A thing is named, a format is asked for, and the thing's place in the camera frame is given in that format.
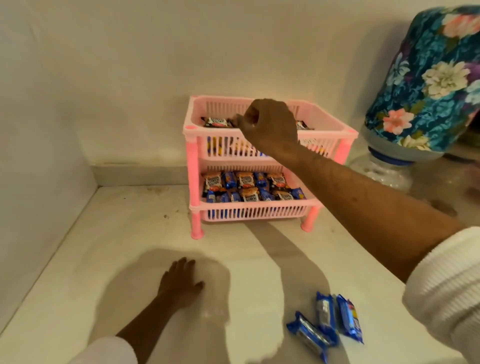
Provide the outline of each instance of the skirting ledge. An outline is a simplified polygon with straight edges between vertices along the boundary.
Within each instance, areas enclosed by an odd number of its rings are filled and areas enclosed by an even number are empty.
[[[187,167],[105,163],[91,166],[99,186],[149,186],[188,184]]]

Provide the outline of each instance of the white countertop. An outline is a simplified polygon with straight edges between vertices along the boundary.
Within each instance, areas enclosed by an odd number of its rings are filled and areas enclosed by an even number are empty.
[[[63,364],[147,305],[172,260],[197,259],[201,299],[177,313],[150,363],[321,363],[284,323],[314,320],[315,292],[357,308],[365,345],[342,337],[329,364],[463,363],[401,303],[404,284],[326,210],[298,219],[203,224],[190,238],[186,186],[103,187],[0,337],[0,363]]]

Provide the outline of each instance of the floral bottle cover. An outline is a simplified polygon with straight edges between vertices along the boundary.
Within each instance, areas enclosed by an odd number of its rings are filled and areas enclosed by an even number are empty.
[[[434,8],[410,25],[365,125],[407,148],[444,152],[480,108],[480,6]]]

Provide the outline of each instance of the white sleeve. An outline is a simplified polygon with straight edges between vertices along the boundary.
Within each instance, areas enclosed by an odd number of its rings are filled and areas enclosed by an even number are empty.
[[[133,348],[116,336],[92,342],[69,364],[137,364]]]
[[[433,249],[410,275],[403,304],[433,337],[480,363],[480,227]]]

